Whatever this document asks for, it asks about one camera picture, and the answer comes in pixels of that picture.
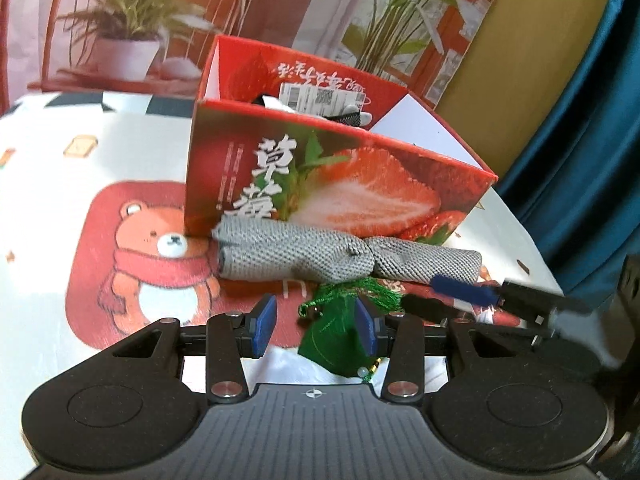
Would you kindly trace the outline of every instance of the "cardboard box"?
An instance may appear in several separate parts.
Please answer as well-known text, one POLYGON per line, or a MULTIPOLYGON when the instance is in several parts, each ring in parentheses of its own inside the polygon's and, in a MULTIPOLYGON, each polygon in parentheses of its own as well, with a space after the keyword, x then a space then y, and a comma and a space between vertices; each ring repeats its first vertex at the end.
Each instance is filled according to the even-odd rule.
POLYGON ((235 214, 441 244, 497 179, 406 88, 243 38, 215 39, 192 128, 190 235, 235 214), (263 93, 324 115, 346 99, 372 122, 355 128, 251 104, 263 93))

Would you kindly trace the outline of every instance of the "cartoon bear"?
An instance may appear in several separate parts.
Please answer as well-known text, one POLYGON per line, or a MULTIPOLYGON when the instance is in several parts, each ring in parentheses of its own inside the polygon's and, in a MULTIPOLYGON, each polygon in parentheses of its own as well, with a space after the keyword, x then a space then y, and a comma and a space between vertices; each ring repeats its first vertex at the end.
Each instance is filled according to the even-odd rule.
POLYGON ((114 266, 98 293, 98 304, 129 335, 163 317, 205 324, 220 284, 209 265, 209 241, 185 238, 177 207, 125 203, 116 229, 114 266))

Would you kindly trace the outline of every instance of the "gray textured fabric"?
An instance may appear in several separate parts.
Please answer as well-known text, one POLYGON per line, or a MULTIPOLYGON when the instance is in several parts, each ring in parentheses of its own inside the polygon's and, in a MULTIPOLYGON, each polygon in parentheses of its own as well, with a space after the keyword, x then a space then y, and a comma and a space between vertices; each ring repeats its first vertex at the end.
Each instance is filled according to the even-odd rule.
POLYGON ((398 238, 375 237, 365 241, 376 261, 373 275, 389 280, 429 283, 436 274, 440 274, 459 282, 475 283, 482 266, 482 255, 477 251, 398 238))
POLYGON ((367 238, 268 219, 224 216, 211 232, 219 243, 220 276, 268 282, 293 278, 341 283, 371 274, 429 283, 436 274, 478 280, 476 251, 436 247, 397 238, 367 238))

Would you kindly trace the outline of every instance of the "blue curtain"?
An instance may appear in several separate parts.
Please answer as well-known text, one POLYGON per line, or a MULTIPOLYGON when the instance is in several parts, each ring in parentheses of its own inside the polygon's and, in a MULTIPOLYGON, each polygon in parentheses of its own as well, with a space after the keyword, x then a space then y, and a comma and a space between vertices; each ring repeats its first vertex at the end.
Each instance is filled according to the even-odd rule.
POLYGON ((498 193, 564 293, 593 308, 640 252, 640 0, 609 0, 556 106, 498 193))

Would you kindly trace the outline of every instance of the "bear ear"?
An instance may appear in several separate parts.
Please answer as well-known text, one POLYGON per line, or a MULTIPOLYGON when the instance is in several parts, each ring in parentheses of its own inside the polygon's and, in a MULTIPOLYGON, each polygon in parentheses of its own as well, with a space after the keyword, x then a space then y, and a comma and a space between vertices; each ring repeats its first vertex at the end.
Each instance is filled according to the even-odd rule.
POLYGON ((120 216, 126 218, 127 216, 138 213, 143 209, 146 209, 146 204, 144 202, 132 200, 122 205, 122 208, 120 208, 120 216))

